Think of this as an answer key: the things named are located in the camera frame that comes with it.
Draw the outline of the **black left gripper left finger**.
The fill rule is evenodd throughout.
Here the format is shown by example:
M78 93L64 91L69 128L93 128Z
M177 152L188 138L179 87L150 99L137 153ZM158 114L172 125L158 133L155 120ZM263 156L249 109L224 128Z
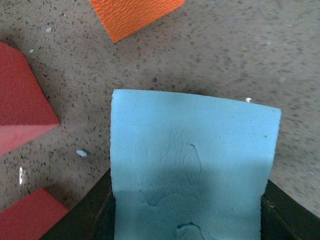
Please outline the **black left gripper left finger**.
M111 170L42 237L42 240L113 240L116 200Z

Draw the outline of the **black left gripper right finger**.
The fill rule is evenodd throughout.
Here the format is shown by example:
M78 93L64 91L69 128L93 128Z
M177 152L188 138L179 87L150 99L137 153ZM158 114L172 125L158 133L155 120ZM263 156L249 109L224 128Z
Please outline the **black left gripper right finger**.
M320 218L269 180L261 197L260 233L262 240L318 240Z

